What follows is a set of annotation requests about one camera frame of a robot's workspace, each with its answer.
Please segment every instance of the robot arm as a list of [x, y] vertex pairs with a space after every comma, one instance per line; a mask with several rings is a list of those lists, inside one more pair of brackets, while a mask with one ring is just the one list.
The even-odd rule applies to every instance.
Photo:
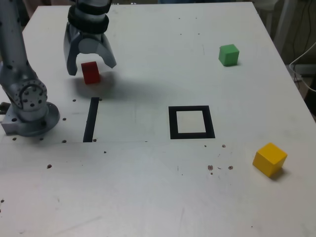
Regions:
[[104, 63], [113, 68], [117, 63], [104, 32], [108, 28], [111, 0], [76, 0], [69, 8], [64, 38], [64, 54], [68, 73], [77, 73], [76, 58], [79, 53], [96, 53]]
[[[77, 73], [79, 53], [97, 53], [105, 64], [116, 65], [109, 42], [111, 0], [76, 0], [68, 14], [64, 54], [70, 75]], [[0, 84], [11, 101], [2, 126], [6, 134], [36, 136], [52, 129], [59, 120], [57, 107], [47, 102], [46, 86], [27, 59], [15, 0], [0, 0]]]
[[6, 134], [35, 136], [59, 120], [55, 105], [47, 102], [46, 86], [29, 64], [14, 0], [0, 0], [0, 84], [11, 101], [2, 126]]

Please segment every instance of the table surface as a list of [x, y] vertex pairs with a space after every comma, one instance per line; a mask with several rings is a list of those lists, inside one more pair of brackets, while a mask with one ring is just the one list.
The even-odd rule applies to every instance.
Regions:
[[[316, 235], [316, 126], [251, 3], [113, 5], [118, 64], [79, 55], [98, 63], [90, 86], [66, 70], [67, 13], [39, 7], [23, 32], [67, 120], [42, 141], [0, 130], [1, 236]], [[223, 67], [231, 43], [239, 63]], [[91, 97], [103, 99], [97, 142], [83, 143]], [[209, 106], [216, 138], [171, 140], [168, 107], [195, 105]], [[288, 153], [275, 179], [252, 165], [268, 142]]]

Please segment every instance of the black square outline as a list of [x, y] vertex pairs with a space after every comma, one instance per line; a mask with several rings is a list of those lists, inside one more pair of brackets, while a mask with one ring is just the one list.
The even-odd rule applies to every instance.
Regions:
[[[202, 111], [206, 132], [179, 133], [177, 111]], [[205, 106], [169, 106], [170, 139], [202, 139], [215, 138], [211, 113], [208, 105]]]

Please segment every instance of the green cube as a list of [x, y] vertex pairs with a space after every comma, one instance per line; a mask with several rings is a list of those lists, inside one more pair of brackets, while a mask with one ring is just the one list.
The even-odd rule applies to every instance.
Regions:
[[225, 67], [229, 67], [237, 65], [238, 56], [239, 50], [235, 45], [229, 44], [220, 47], [218, 59]]

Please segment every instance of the red cube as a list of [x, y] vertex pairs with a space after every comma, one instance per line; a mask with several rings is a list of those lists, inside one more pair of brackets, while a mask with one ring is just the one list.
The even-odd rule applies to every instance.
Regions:
[[84, 83], [94, 84], [100, 82], [100, 74], [96, 62], [81, 63]]

